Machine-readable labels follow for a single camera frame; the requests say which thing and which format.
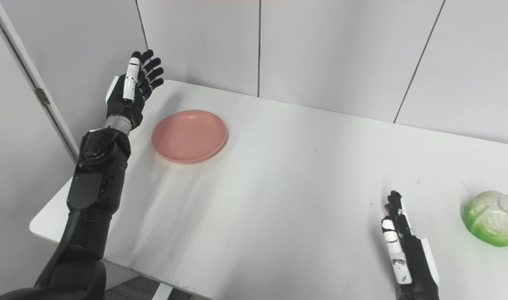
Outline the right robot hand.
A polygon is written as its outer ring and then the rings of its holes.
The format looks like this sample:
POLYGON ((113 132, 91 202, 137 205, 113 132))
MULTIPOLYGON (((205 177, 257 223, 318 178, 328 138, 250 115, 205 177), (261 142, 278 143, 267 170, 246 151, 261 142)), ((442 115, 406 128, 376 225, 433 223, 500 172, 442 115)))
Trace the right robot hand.
POLYGON ((439 275, 429 241, 414 235, 402 196, 392 190, 381 229, 396 279, 398 300, 438 300, 439 275))

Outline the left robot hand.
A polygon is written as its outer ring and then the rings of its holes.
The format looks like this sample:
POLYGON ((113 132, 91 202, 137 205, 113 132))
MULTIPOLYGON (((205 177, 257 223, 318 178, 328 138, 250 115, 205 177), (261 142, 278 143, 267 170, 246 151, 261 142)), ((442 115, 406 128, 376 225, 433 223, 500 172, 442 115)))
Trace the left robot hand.
POLYGON ((164 83, 163 73, 152 49, 132 53, 126 73, 115 77, 106 95, 105 126, 126 135, 138 127, 147 99, 164 83))

